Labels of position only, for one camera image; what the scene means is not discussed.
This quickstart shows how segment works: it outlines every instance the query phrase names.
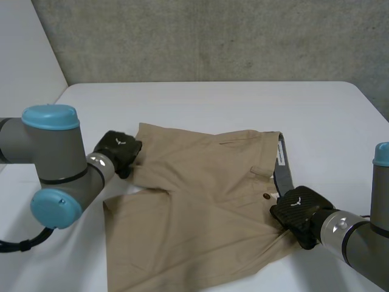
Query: garment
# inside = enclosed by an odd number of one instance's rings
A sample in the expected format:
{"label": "garment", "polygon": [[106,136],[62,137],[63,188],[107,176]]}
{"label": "garment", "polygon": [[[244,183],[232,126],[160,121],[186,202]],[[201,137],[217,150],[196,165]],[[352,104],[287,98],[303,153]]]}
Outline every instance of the garment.
{"label": "garment", "polygon": [[298,249],[269,212],[278,136],[141,123],[133,183],[147,189],[105,201],[109,292],[197,291]]}

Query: blue joint cap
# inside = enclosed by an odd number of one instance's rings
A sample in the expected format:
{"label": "blue joint cap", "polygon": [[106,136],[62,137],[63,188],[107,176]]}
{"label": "blue joint cap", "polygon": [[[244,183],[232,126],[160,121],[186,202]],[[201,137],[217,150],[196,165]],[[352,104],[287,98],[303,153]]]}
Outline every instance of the blue joint cap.
{"label": "blue joint cap", "polygon": [[380,143],[376,146],[373,164],[389,167],[389,142]]}
{"label": "blue joint cap", "polygon": [[30,127],[64,131],[78,128],[80,121],[75,108],[69,105],[36,105],[26,108],[22,122]]}
{"label": "blue joint cap", "polygon": [[45,227],[64,229],[77,221],[83,209],[69,194],[57,189],[42,189],[30,203],[34,217]]}

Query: khaki shorts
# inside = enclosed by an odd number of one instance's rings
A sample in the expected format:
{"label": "khaki shorts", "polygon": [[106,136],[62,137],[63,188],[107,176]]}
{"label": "khaki shorts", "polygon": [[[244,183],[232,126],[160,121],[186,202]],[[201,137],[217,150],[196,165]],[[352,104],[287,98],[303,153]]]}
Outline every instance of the khaki shorts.
{"label": "khaki shorts", "polygon": [[269,212],[278,136],[141,123],[133,183],[147,189],[105,201],[109,292],[196,291],[298,249]]}

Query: white table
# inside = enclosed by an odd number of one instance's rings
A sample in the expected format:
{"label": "white table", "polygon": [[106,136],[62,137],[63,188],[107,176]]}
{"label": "white table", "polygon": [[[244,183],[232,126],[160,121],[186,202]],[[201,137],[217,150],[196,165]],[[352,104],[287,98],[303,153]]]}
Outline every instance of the white table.
{"label": "white table", "polygon": [[[83,84],[68,88],[58,103],[76,107],[87,152],[110,129],[136,134],[139,122],[212,134],[282,131],[295,186],[312,187],[339,209],[361,215],[370,212],[374,147],[389,141],[388,122],[344,82]],[[29,211],[40,187],[34,167],[8,165],[0,186],[0,238],[39,233]],[[0,254],[0,291],[105,292],[102,201],[135,190],[115,178],[71,228],[30,252]],[[322,247],[208,291],[269,290],[381,291]]]}

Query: clothing tag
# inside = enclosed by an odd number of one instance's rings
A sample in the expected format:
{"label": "clothing tag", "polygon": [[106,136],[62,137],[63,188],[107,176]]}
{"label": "clothing tag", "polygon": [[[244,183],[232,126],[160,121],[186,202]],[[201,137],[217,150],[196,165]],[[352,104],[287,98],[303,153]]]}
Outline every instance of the clothing tag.
{"label": "clothing tag", "polygon": [[281,141],[278,141],[277,159],[278,165],[285,165],[284,150],[282,149]]}

